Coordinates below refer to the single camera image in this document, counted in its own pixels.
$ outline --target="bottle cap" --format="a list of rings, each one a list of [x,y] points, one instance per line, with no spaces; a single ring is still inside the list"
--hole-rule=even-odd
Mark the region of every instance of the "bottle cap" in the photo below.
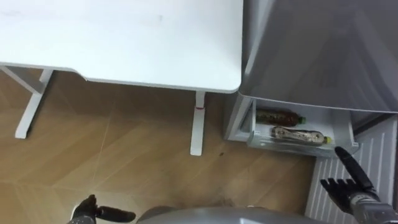
[[[331,143],[331,137],[324,137],[324,138],[323,138],[323,142],[324,142],[325,144],[330,144],[330,143]]]
[[[305,124],[305,118],[304,117],[299,117],[298,118],[298,123],[299,124]]]

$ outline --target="desk top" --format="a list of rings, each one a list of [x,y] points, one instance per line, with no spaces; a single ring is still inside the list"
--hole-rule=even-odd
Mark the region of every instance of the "desk top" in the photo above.
[[[243,0],[0,0],[0,63],[95,82],[231,93]]]

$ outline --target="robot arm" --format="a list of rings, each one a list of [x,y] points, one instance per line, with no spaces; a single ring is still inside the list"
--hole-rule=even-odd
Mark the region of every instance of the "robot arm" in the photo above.
[[[129,223],[136,218],[136,214],[117,208],[99,207],[95,196],[90,195],[75,207],[68,224],[96,224],[96,218],[109,222]]]
[[[342,147],[336,147],[335,152],[352,179],[321,180],[332,201],[360,224],[398,223],[396,211],[380,201],[372,182],[356,160]]]

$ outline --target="white metal desk frame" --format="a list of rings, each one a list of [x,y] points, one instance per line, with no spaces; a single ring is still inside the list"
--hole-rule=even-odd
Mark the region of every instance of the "white metal desk frame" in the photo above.
[[[35,80],[24,68],[0,66],[0,70],[32,93],[15,132],[16,138],[25,139],[49,84],[53,70],[43,69],[39,80]],[[197,91],[195,98],[190,154],[200,156],[202,153],[203,128],[205,123],[205,92]]]

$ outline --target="refrigerator shelf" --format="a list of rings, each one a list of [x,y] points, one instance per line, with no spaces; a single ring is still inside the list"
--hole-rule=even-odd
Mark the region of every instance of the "refrigerator shelf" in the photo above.
[[[329,144],[317,146],[275,139],[271,135],[273,125],[256,122],[257,108],[278,108],[298,113],[300,116],[306,117],[306,123],[289,129],[319,131],[324,136],[331,137],[332,141]],[[344,147],[352,154],[359,149],[359,144],[354,141],[350,113],[346,110],[254,99],[246,119],[246,124],[249,124],[250,129],[249,147],[320,157],[335,157],[333,150],[336,146]]]

